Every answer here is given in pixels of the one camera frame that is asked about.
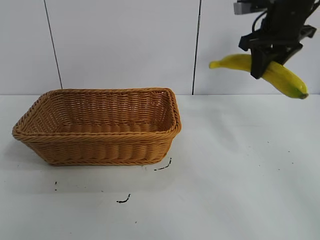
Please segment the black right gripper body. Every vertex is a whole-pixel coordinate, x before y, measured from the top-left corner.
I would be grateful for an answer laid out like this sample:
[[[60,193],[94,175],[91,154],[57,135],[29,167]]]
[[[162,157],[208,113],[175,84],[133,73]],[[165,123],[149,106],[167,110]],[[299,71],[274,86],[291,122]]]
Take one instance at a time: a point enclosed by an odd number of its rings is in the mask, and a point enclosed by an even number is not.
[[[312,38],[317,29],[305,22],[316,9],[315,0],[240,0],[239,15],[262,12],[257,19],[265,18],[258,29],[257,20],[253,22],[251,33],[242,36],[238,46],[248,51],[255,46],[292,46]]]

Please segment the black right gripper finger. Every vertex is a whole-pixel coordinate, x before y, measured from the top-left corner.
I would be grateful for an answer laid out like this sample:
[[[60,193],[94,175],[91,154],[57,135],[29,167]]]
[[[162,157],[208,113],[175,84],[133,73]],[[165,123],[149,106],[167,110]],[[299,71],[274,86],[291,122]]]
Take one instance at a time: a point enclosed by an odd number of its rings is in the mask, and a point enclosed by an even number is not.
[[[303,48],[301,43],[295,45],[276,45],[273,47],[275,50],[275,57],[273,61],[284,65],[292,56],[298,53]]]
[[[254,46],[251,52],[251,72],[255,79],[260,79],[276,54],[270,46]]]

